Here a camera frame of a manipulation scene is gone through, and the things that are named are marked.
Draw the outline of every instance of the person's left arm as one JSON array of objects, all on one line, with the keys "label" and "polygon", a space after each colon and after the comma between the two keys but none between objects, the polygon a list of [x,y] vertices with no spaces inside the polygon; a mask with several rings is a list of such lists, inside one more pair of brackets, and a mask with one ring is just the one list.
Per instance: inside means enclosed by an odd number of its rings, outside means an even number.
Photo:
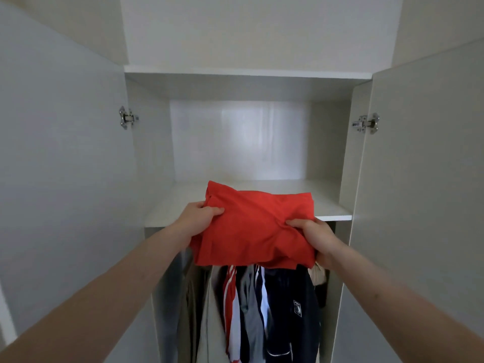
[{"label": "person's left arm", "polygon": [[0,353],[0,363],[102,362],[135,319],[173,258],[222,208],[187,205],[178,220],[30,327]]}]

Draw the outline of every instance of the folded red shirt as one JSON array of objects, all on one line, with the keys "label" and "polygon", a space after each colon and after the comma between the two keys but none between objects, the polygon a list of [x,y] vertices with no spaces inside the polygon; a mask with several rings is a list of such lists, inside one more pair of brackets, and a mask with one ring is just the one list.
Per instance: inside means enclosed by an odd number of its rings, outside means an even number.
[{"label": "folded red shirt", "polygon": [[237,191],[209,181],[204,206],[224,207],[225,212],[192,238],[190,247],[197,265],[314,266],[314,248],[299,230],[286,224],[288,219],[314,218],[310,193]]}]

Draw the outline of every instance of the person's left hand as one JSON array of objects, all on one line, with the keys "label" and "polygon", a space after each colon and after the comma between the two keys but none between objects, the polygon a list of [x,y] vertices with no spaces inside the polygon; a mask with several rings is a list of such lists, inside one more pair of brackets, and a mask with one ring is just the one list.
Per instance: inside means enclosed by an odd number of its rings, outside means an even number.
[{"label": "person's left hand", "polygon": [[180,232],[188,238],[188,246],[190,238],[203,232],[210,225],[212,219],[216,215],[224,212],[223,207],[202,207],[204,201],[190,202],[177,220],[171,225],[177,228]]}]

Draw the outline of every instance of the person's right arm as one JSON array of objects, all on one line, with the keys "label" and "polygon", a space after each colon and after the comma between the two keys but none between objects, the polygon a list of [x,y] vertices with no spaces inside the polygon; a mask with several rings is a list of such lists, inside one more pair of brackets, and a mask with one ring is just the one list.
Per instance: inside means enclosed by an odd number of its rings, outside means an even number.
[{"label": "person's right arm", "polygon": [[326,223],[287,223],[303,230],[318,263],[338,274],[403,362],[484,361],[484,340],[342,243]]}]

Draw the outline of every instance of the empty shelf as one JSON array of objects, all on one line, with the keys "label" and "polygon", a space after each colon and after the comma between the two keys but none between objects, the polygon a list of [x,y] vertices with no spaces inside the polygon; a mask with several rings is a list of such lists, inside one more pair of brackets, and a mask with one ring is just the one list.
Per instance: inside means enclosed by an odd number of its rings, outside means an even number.
[{"label": "empty shelf", "polygon": [[[340,186],[326,180],[262,180],[220,181],[236,190],[263,191],[271,194],[299,194],[310,192],[314,200],[314,214],[324,221],[351,220],[352,214],[338,204]],[[175,183],[166,197],[151,211],[145,227],[161,227],[173,223],[187,203],[203,201],[207,182]]]}]

